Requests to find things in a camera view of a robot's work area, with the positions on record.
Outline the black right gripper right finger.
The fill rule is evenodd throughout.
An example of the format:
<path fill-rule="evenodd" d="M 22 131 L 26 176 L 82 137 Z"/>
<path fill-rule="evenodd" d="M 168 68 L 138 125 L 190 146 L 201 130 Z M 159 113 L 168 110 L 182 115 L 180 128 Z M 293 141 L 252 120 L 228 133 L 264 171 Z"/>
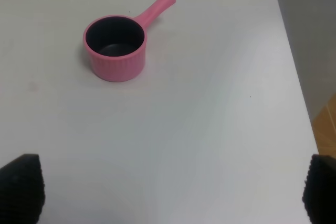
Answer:
<path fill-rule="evenodd" d="M 335 158 L 312 155 L 302 201 L 311 223 L 335 223 Z"/>

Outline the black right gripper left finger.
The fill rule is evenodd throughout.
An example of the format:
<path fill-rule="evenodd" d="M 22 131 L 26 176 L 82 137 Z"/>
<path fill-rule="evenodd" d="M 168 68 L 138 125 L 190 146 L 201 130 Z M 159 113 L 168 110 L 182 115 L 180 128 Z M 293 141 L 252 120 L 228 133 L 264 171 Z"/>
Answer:
<path fill-rule="evenodd" d="M 37 223 L 45 198 L 38 154 L 23 154 L 1 167 L 1 223 Z"/>

